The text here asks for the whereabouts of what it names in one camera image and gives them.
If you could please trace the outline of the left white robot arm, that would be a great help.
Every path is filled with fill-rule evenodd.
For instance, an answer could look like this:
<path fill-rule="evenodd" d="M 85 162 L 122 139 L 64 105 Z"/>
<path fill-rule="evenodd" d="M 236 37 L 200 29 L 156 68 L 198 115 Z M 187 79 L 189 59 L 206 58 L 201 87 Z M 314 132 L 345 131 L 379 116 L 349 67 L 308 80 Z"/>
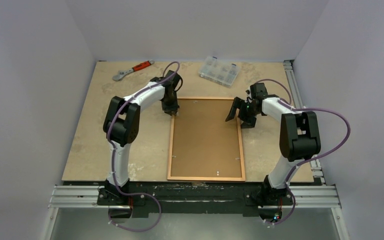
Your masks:
<path fill-rule="evenodd" d="M 129 181 L 130 148 L 140 130 L 141 113 L 161 102 L 165 114 L 176 115 L 180 108 L 177 86 L 182 83 L 182 77 L 170 70 L 163 77 L 152 78 L 137 92 L 125 97 L 114 96 L 110 100 L 102 128 L 111 151 L 107 181 L 114 187 L 109 197 L 116 204 L 122 205 L 129 199 L 129 191 L 124 185 Z"/>

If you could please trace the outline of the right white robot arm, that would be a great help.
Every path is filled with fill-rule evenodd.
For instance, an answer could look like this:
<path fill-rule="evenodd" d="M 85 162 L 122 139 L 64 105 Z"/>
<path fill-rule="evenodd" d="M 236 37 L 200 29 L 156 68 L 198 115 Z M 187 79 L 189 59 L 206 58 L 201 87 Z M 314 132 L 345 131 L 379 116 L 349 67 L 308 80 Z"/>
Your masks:
<path fill-rule="evenodd" d="M 270 116 L 280 124 L 279 149 L 281 156 L 274 169 L 266 176 L 260 196 L 268 204 L 280 198 L 299 164 L 311 159 L 321 150 L 317 115 L 314 111 L 296 110 L 279 96 L 268 94 L 262 82 L 252 84 L 246 91 L 246 99 L 235 97 L 226 121 L 235 117 L 241 120 L 241 128 L 254 128 L 257 116 Z"/>

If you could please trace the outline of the clear plastic organizer box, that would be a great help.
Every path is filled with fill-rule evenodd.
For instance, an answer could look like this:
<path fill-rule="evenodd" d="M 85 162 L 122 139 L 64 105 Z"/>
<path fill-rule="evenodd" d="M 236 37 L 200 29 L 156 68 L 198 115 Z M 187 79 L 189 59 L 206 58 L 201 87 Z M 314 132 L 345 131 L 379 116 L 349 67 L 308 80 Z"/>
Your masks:
<path fill-rule="evenodd" d="M 235 63 L 219 60 L 215 56 L 207 56 L 198 70 L 198 75 L 213 83 L 231 88 L 241 68 Z"/>

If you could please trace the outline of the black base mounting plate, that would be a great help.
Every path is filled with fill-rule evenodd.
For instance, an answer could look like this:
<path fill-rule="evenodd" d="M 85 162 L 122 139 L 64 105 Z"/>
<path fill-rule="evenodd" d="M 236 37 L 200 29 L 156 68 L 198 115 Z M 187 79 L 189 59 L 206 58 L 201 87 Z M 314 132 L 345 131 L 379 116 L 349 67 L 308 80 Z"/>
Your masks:
<path fill-rule="evenodd" d="M 163 214 L 239 214 L 277 222 L 293 206 L 287 189 L 266 182 L 128 181 L 121 190 L 105 181 L 97 205 L 119 209 L 116 218 L 147 218 Z"/>

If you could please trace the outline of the red handled adjustable wrench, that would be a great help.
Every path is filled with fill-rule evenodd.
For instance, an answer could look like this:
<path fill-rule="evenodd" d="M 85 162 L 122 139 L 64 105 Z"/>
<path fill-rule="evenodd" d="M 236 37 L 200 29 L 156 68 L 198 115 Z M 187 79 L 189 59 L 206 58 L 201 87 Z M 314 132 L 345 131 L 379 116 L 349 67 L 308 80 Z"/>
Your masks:
<path fill-rule="evenodd" d="M 129 75 L 129 74 L 132 74 L 134 72 L 137 72 L 137 71 L 140 71 L 140 70 L 143 70 L 147 67 L 150 67 L 151 65 L 153 65 L 155 63 L 154 60 L 147 60 L 147 61 L 144 61 L 144 62 L 141 62 L 127 70 L 119 70 L 117 72 L 117 74 L 115 74 L 113 77 L 112 77 L 112 80 L 115 81 L 115 82 L 119 82 L 121 81 L 125 76 Z"/>

